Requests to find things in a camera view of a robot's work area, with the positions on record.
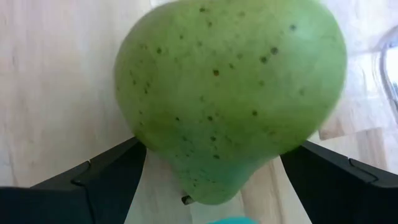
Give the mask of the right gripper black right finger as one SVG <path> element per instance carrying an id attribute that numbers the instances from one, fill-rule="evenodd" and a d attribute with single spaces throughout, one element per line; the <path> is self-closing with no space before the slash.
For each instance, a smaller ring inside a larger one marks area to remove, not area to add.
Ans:
<path id="1" fill-rule="evenodd" d="M 312 224 L 398 224 L 398 175 L 310 141 L 281 155 Z"/>

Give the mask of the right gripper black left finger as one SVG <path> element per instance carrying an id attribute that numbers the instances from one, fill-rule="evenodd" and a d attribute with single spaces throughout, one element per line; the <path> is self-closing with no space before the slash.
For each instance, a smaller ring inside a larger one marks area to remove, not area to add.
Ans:
<path id="1" fill-rule="evenodd" d="M 137 138 L 32 186 L 45 224 L 123 224 L 139 185 L 147 149 Z"/>

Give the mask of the clear plastic container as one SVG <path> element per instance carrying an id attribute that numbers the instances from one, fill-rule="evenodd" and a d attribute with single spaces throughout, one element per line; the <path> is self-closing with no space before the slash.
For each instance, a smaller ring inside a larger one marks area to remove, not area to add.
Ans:
<path id="1" fill-rule="evenodd" d="M 398 126 L 398 25 L 376 46 L 353 54 L 342 98 L 319 130 L 321 140 Z"/>

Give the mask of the green speckled pear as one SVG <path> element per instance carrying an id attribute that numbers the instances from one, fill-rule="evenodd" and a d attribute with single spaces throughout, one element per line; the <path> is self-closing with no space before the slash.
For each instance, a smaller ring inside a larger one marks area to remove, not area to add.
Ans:
<path id="1" fill-rule="evenodd" d="M 175 0 L 131 27 L 114 81 L 135 137 L 195 202 L 219 205 L 328 119 L 346 69 L 321 0 Z"/>

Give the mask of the teal plastic lid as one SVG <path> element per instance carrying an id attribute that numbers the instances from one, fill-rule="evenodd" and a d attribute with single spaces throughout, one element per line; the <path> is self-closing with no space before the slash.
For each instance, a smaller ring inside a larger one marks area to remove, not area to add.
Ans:
<path id="1" fill-rule="evenodd" d="M 211 221 L 207 224 L 259 224 L 257 221 L 248 217 L 228 217 Z"/>

